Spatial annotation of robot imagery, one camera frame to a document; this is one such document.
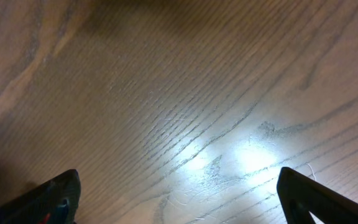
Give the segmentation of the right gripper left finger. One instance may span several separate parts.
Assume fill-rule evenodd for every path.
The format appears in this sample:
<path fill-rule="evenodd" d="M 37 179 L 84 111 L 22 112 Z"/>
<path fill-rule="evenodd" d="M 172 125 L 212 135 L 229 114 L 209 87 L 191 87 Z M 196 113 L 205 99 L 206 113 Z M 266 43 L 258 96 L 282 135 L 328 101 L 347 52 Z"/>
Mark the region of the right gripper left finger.
<path fill-rule="evenodd" d="M 69 169 L 0 206 L 0 224 L 74 224 L 80 195 L 78 171 Z"/>

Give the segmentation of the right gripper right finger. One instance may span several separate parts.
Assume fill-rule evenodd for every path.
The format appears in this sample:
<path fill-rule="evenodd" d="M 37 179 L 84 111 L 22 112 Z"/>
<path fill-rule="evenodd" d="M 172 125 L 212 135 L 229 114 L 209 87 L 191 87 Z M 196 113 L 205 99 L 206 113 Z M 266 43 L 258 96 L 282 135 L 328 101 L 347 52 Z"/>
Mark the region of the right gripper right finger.
<path fill-rule="evenodd" d="M 288 223 L 358 223 L 358 203 L 317 183 L 309 177 L 282 167 L 277 193 Z"/>

